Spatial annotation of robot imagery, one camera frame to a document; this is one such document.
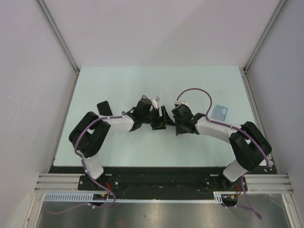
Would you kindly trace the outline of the light blue phone case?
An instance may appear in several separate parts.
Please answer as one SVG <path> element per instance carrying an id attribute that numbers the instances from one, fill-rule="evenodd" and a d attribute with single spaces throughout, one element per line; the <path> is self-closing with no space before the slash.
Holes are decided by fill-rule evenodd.
<path id="1" fill-rule="evenodd" d="M 227 112 L 228 109 L 226 107 L 217 104 L 213 109 L 211 118 L 216 121 L 224 122 L 227 116 Z"/>

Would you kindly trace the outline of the black phone from blue case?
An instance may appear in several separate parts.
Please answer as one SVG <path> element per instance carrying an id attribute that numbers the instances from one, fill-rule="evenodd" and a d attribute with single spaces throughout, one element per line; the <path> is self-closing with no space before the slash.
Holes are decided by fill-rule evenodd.
<path id="1" fill-rule="evenodd" d="M 113 115 L 108 101 L 100 102 L 96 106 L 97 106 L 98 112 L 101 116 L 112 116 Z"/>

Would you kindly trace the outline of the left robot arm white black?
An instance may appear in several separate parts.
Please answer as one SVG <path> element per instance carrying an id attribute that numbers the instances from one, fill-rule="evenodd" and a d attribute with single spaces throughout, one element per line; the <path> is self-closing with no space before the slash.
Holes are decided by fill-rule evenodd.
<path id="1" fill-rule="evenodd" d="M 165 106 L 159 107 L 158 102 L 159 97 L 149 99 L 143 95 L 129 111 L 113 115 L 108 101 L 103 101 L 97 104 L 99 114 L 86 113 L 72 130 L 68 139 L 75 154 L 80 157 L 85 173 L 89 176 L 88 184 L 93 189 L 99 190 L 105 184 L 102 176 L 104 169 L 98 153 L 108 133 L 132 132 L 143 124 L 149 124 L 152 130 L 163 130 L 175 125 Z"/>

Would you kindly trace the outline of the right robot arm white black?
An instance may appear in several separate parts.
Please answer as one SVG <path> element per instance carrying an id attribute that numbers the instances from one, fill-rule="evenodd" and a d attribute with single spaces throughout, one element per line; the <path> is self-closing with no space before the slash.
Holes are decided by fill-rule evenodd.
<path id="1" fill-rule="evenodd" d="M 229 143 L 235 160 L 223 171 L 219 185 L 223 190 L 231 190 L 236 180 L 250 171 L 254 171 L 261 162 L 269 165 L 267 156 L 272 147 L 253 122 L 231 125 L 209 119 L 206 114 L 192 114 L 188 103 L 175 102 L 172 113 L 176 123 L 176 134 L 207 135 Z"/>

